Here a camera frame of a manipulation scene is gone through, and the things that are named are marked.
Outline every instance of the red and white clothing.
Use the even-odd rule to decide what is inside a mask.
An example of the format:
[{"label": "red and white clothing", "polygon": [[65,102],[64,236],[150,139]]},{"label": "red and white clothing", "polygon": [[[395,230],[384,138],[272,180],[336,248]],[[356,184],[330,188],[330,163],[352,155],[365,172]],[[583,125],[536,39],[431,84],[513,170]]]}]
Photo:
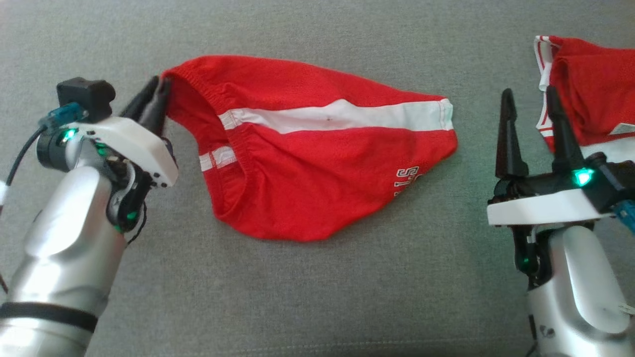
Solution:
[{"label": "red and white clothing", "polygon": [[163,76],[173,79],[169,117],[199,144],[214,214],[258,238],[325,239],[457,148],[439,95],[242,56],[196,58]]},{"label": "red and white clothing", "polygon": [[[542,91],[555,86],[588,156],[635,160],[635,50],[604,48],[576,38],[537,36],[534,50]],[[536,126],[553,150],[546,96]]]}]

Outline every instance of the white stripe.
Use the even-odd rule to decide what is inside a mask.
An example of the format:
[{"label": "white stripe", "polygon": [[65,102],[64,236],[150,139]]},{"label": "white stripe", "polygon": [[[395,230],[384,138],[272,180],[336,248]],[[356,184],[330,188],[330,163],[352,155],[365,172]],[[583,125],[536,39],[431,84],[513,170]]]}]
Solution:
[{"label": "white stripe", "polygon": [[447,99],[380,107],[358,107],[344,99],[338,99],[324,107],[281,111],[231,109],[219,118],[226,130],[234,129],[243,123],[254,123],[282,134],[302,130],[326,131],[366,127],[431,131],[453,129],[452,109],[452,104]]},{"label": "white stripe", "polygon": [[543,93],[543,101],[542,101],[542,111],[540,111],[540,121],[538,121],[538,124],[536,124],[536,129],[541,130],[541,129],[546,129],[546,128],[552,128],[553,124],[551,123],[551,118],[549,117],[548,113],[547,113],[547,93]]},{"label": "white stripe", "polygon": [[207,171],[211,169],[212,165],[210,153],[207,152],[206,154],[200,155],[199,161],[201,162],[201,171]]},{"label": "white stripe", "polygon": [[533,52],[536,54],[536,62],[538,62],[538,70],[540,70],[540,74],[542,74],[542,65],[540,64],[540,52],[538,51],[538,47],[541,43],[542,41],[540,40],[540,36],[536,36],[536,38],[533,39]]},{"label": "white stripe", "polygon": [[214,158],[214,163],[217,168],[236,162],[236,154],[234,154],[234,151],[229,146],[219,147],[211,152],[211,156]]},{"label": "white stripe", "polygon": [[538,83],[538,89],[542,91],[547,91],[547,87],[549,86],[549,76],[551,75],[551,62],[545,61],[545,70],[542,71],[542,75],[540,75],[540,82]]},{"label": "white stripe", "polygon": [[7,191],[9,191],[9,186],[7,186],[4,181],[0,181],[0,206],[4,204]]}]

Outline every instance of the red garment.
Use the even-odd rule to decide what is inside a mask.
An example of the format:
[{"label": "red garment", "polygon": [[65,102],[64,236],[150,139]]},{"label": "red garment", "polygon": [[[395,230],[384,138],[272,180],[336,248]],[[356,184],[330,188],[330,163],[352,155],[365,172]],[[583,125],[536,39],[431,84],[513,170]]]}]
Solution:
[{"label": "red garment", "polygon": [[285,60],[207,56],[166,71],[168,116],[199,144],[214,214],[265,239],[325,239],[457,148],[444,97]]},{"label": "red garment", "polygon": [[[635,159],[635,50],[556,36],[537,36],[534,49],[541,73],[539,87],[558,89],[583,152],[604,150],[615,161]],[[553,150],[546,108],[545,98],[536,127]],[[622,140],[594,145],[616,139]]]}]

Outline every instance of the green led light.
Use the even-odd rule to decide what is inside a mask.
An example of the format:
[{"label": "green led light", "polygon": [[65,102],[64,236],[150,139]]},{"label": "green led light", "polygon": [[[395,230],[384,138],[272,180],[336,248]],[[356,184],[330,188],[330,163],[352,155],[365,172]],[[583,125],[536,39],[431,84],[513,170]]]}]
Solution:
[{"label": "green led light", "polygon": [[581,168],[573,171],[573,183],[582,187],[588,184],[593,178],[593,170],[590,168]]},{"label": "green led light", "polygon": [[64,141],[69,141],[70,139],[72,139],[75,134],[77,133],[77,129],[70,129],[67,130],[66,133],[64,133]]},{"label": "green led light", "polygon": [[521,262],[516,261],[516,264],[521,272],[526,273],[529,271],[529,258],[523,258]]}]

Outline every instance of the black cable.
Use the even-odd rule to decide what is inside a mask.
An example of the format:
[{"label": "black cable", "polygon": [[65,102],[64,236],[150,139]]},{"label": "black cable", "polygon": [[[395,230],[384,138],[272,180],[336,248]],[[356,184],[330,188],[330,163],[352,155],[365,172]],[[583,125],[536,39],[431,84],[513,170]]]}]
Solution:
[{"label": "black cable", "polygon": [[525,357],[529,357],[529,356],[531,356],[531,355],[532,355],[532,354],[536,351],[536,348],[538,348],[538,342],[535,342],[535,343],[533,344],[533,346],[529,349],[529,351],[527,352],[527,354],[525,355]]},{"label": "black cable", "polygon": [[[11,166],[11,171],[9,171],[9,175],[6,177],[6,182],[4,184],[7,187],[9,187],[13,183],[13,179],[15,178],[15,174],[18,171],[18,167],[20,167],[20,163],[22,162],[24,155],[27,153],[31,145],[33,145],[33,143],[37,140],[37,137],[40,136],[40,134],[44,133],[45,131],[46,131],[46,127],[40,126],[39,129],[37,129],[36,132],[33,133],[33,135],[31,135],[31,137],[27,140],[27,142],[24,143],[24,146],[22,146],[22,148],[20,149],[20,152],[18,153],[18,157],[15,158],[15,161],[13,162],[13,166]],[[3,205],[0,202],[0,215],[2,214],[2,208],[3,208]],[[0,274],[0,286],[2,286],[2,290],[5,293],[9,293],[9,288],[6,286],[6,283],[4,282],[2,274]]]},{"label": "black cable", "polygon": [[37,137],[40,136],[40,134],[44,133],[45,131],[46,131],[46,127],[40,126],[40,128],[37,129],[36,132],[33,133],[33,135],[31,135],[31,137],[27,140],[27,142],[24,143],[24,146],[18,153],[18,157],[15,158],[15,161],[13,162],[13,166],[11,167],[11,171],[9,172],[9,176],[7,176],[6,178],[5,184],[7,186],[10,186],[13,183],[13,178],[15,177],[15,173],[18,171],[18,167],[20,166],[20,163],[22,162],[22,158],[24,158],[24,154],[27,153],[27,151],[29,150],[33,142],[36,141]]},{"label": "black cable", "polygon": [[126,247],[128,247],[130,243],[134,242],[135,239],[139,237],[139,234],[141,234],[141,230],[144,228],[147,220],[148,220],[148,206],[145,204],[145,201],[144,201],[144,219],[141,221],[141,225],[139,226],[139,229],[137,229],[137,233],[135,233],[135,235],[132,236],[132,239],[128,241],[128,244],[126,245]]},{"label": "black cable", "polygon": [[6,286],[4,279],[2,279],[2,274],[0,274],[0,285],[2,285],[2,290],[4,291],[4,293],[9,294],[9,287]]}]

